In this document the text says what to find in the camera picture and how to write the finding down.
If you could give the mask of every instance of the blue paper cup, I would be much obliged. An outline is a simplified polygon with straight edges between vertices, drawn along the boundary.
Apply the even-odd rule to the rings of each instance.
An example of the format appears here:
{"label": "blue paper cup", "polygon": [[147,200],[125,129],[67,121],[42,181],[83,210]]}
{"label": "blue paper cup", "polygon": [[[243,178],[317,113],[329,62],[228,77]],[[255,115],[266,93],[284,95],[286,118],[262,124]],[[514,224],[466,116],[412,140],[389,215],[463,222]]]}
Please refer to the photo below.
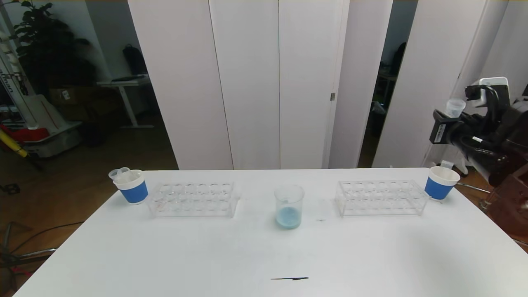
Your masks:
{"label": "blue paper cup", "polygon": [[426,193],[435,200],[444,200],[459,180],[460,176],[455,171],[446,167],[435,166],[429,170]]}
{"label": "blue paper cup", "polygon": [[139,175],[139,177],[131,182],[116,183],[116,187],[121,191],[121,194],[125,196],[127,202],[130,204],[140,204],[147,198],[148,191],[147,185],[145,184],[145,178],[141,170],[132,170],[132,173]]}

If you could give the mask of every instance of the doorway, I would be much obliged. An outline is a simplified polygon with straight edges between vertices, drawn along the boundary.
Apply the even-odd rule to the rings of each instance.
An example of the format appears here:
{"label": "doorway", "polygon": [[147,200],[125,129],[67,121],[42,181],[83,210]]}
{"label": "doorway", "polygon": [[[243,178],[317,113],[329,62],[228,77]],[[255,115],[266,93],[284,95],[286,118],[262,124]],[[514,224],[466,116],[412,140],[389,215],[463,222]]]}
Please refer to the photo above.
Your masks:
{"label": "doorway", "polygon": [[398,80],[398,73],[411,33],[417,5],[418,0],[395,0],[392,3],[378,77],[372,95],[369,119],[357,164],[358,168],[372,167],[385,118],[389,111],[392,93]]}

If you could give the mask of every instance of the cardboard box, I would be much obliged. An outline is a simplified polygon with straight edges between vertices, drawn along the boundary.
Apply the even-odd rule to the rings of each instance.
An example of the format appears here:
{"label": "cardboard box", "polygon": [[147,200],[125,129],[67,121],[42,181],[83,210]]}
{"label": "cardboard box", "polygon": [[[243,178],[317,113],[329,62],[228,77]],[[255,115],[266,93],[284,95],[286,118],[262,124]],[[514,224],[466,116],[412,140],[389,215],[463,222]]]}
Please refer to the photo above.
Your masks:
{"label": "cardboard box", "polygon": [[67,120],[80,120],[83,122],[97,122],[99,118],[114,110],[125,110],[117,98],[103,98],[78,105],[61,105],[57,109]]}
{"label": "cardboard box", "polygon": [[50,100],[55,106],[79,105],[109,97],[121,99],[119,92],[112,88],[74,87],[50,89]]}

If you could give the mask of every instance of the glass beaker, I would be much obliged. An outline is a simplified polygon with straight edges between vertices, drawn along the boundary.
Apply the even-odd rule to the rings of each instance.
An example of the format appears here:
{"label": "glass beaker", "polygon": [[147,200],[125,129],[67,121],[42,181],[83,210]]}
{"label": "glass beaker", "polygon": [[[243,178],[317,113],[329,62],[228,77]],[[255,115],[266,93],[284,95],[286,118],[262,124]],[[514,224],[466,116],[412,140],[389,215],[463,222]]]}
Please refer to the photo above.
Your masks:
{"label": "glass beaker", "polygon": [[275,220],[286,229],[299,227],[303,214],[304,190],[298,185],[281,185],[275,189]]}

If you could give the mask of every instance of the red object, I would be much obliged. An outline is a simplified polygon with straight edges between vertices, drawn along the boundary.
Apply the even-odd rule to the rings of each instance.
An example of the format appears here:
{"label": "red object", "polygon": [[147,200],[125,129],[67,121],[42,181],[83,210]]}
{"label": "red object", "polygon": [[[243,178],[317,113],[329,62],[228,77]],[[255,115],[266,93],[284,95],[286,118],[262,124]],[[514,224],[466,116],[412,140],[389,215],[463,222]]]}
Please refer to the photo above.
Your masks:
{"label": "red object", "polygon": [[27,128],[12,132],[13,138],[17,141],[39,141],[50,136],[46,128],[29,130]]}

